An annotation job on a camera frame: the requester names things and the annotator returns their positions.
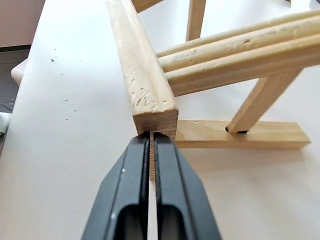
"wooden leg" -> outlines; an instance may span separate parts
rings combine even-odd
[[[206,0],[190,0],[186,41],[200,38]]]
[[[249,131],[302,71],[301,68],[259,79],[227,126],[230,134]]]
[[[310,139],[295,122],[258,121],[247,134],[229,134],[228,121],[178,120],[175,143],[183,149],[299,149]]]

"wooden base block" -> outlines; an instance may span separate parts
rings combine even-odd
[[[257,122],[248,133],[230,134],[229,121],[178,120],[175,143],[183,149],[299,149],[311,141],[296,122]]]

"white tabletop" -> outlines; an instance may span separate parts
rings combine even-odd
[[[202,36],[309,7],[297,2],[207,0]],[[139,14],[155,50],[185,40],[188,7],[165,0]],[[305,69],[263,116],[298,122],[306,148],[182,151],[225,240],[320,239],[319,74]],[[230,120],[254,83],[178,97],[179,117]],[[79,240],[135,135],[104,0],[46,0],[0,159],[0,239]]]

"wooden stick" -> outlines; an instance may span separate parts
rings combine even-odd
[[[200,38],[206,0],[190,0],[186,41]]]
[[[246,27],[242,27],[239,29],[233,29],[233,30],[230,30],[227,32],[222,32],[219,34],[187,41],[182,44],[165,49],[161,52],[158,52],[157,56],[158,56],[158,58],[160,58],[160,57],[163,57],[166,55],[181,52],[186,49],[192,49],[192,48],[195,48],[195,47],[198,47],[201,45],[217,42],[217,41],[231,38],[231,37],[234,37],[237,35],[246,34],[249,32],[260,30],[260,29],[270,28],[272,26],[285,24],[285,23],[289,23],[292,21],[297,21],[297,20],[301,20],[301,19],[305,19],[305,18],[311,18],[311,17],[319,16],[319,15],[320,15],[320,10],[311,10],[311,11],[305,11],[305,12],[300,12],[300,13],[295,13],[295,14],[283,16],[283,17],[272,19],[269,21],[264,21],[262,23],[258,23],[258,24],[252,25],[252,26],[246,26]]]
[[[135,7],[136,12],[140,13],[162,1],[163,0],[132,0],[132,3]]]
[[[178,120],[175,143],[179,148],[298,149],[310,139],[295,122],[259,121],[247,134],[229,134],[228,121]]]
[[[249,131],[303,69],[260,78],[227,127],[230,134]]]
[[[157,131],[174,138],[174,96],[131,0],[106,3],[138,134]]]
[[[164,72],[320,34],[320,15],[248,32],[159,58]]]
[[[175,96],[320,64],[320,34],[184,67],[165,74]]]

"wooden chair model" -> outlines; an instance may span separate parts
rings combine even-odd
[[[305,68],[320,64],[320,11],[200,37],[206,0],[190,0],[187,42],[155,53],[139,21],[160,0],[107,0],[140,134],[161,132],[180,148],[302,148],[295,122],[258,121]],[[231,121],[178,120],[175,96],[259,78]]]

